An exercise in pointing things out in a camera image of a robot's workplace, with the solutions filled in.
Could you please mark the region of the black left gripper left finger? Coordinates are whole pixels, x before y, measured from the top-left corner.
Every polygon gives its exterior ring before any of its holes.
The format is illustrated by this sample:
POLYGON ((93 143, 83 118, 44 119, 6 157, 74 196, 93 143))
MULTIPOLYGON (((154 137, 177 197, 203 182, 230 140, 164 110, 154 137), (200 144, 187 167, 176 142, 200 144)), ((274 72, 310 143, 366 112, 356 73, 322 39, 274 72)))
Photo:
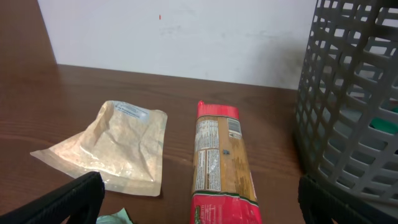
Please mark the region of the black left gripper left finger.
POLYGON ((37 200, 1 215, 1 223, 96 223, 104 195, 101 174, 91 171, 37 200))

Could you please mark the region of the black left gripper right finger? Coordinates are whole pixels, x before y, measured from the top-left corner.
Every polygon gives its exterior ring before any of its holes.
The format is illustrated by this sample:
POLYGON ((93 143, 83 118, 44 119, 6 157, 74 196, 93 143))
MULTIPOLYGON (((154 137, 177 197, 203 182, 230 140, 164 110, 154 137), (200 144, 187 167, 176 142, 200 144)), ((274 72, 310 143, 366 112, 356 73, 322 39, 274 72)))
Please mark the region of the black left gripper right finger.
POLYGON ((397 218, 310 175, 304 175, 299 180, 298 202, 306 224, 397 223, 397 218))

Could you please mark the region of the orange biscuit pack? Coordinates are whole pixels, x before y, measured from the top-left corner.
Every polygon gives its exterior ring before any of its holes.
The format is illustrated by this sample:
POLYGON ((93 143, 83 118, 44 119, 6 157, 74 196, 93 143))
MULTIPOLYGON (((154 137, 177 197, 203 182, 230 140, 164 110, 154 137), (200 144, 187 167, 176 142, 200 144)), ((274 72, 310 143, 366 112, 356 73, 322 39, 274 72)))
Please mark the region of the orange biscuit pack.
POLYGON ((197 106, 190 223, 260 224, 261 212, 233 106, 197 106))

